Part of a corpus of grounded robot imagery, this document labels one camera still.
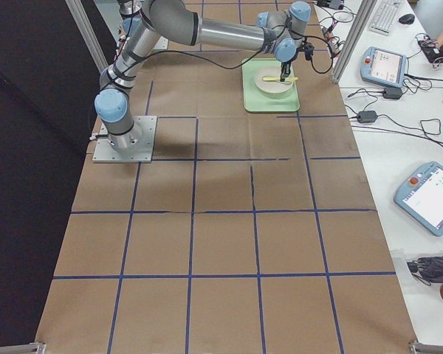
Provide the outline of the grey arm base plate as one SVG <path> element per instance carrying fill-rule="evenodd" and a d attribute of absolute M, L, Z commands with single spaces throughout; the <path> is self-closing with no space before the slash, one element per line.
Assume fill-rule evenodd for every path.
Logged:
<path fill-rule="evenodd" d="M 122 136 L 111 135 L 102 123 L 97 134 L 92 161 L 95 163 L 151 163 L 154 151 L 156 116 L 133 116 L 132 130 Z"/>

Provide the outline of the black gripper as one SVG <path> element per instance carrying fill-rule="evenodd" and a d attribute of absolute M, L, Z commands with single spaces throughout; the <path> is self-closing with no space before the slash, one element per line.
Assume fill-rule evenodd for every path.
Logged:
<path fill-rule="evenodd" d="M 290 72 L 291 72 L 291 63 L 290 62 L 283 62 L 281 64 L 280 81 L 284 82 L 285 81 L 285 77 L 286 78 L 290 77 Z"/>

